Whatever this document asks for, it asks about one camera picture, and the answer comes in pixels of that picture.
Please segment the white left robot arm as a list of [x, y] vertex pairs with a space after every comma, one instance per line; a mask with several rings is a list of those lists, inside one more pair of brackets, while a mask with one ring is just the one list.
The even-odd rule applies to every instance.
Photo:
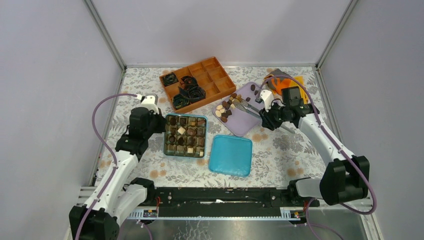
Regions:
[[152, 180], [136, 177], [126, 191], [123, 187], [130, 173], [147, 150], [153, 134], [165, 131], [166, 119], [158, 107], [136, 107], [131, 110], [129, 125], [112, 150], [114, 162], [95, 191], [81, 206], [69, 213], [71, 234], [75, 240], [115, 240], [120, 226], [139, 205], [155, 200]]

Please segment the teal box lid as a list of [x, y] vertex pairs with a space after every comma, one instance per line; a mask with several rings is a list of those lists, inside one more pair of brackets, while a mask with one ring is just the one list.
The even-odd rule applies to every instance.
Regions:
[[208, 169], [213, 173], [244, 178], [251, 173], [252, 155], [250, 139], [219, 134], [212, 141]]

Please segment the teal chocolate box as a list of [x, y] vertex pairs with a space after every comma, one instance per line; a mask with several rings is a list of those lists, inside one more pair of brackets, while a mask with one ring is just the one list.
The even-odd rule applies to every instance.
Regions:
[[165, 120], [165, 156], [193, 159], [205, 157], [208, 132], [206, 116], [170, 113]]

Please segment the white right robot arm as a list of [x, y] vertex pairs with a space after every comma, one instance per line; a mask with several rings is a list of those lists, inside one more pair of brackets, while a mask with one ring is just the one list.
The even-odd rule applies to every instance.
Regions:
[[287, 201], [299, 206], [307, 198], [318, 198], [332, 206], [366, 198], [369, 193], [368, 159], [342, 146], [314, 103], [304, 102], [299, 87], [289, 87], [282, 92], [282, 104], [278, 104], [270, 90], [259, 93], [264, 104], [259, 111], [262, 127], [273, 131], [285, 122], [293, 124], [309, 139], [326, 165], [320, 179], [292, 180], [286, 193]]

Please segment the metal serving tongs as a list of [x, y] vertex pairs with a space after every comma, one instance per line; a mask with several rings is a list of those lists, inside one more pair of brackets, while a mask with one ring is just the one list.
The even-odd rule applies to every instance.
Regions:
[[[250, 114], [251, 116], [259, 119], [259, 120], [263, 120], [262, 117], [259, 115], [259, 112], [257, 111], [257, 109], [255, 107], [252, 107], [251, 105], [247, 104], [245, 105], [244, 103], [238, 101], [238, 100], [233, 100], [231, 103], [231, 106], [234, 106], [235, 108], [241, 110], [242, 112], [245, 112], [247, 114]], [[280, 129], [283, 129], [285, 131], [287, 131], [288, 133], [294, 135], [295, 131], [285, 125], [281, 125], [279, 126]]]

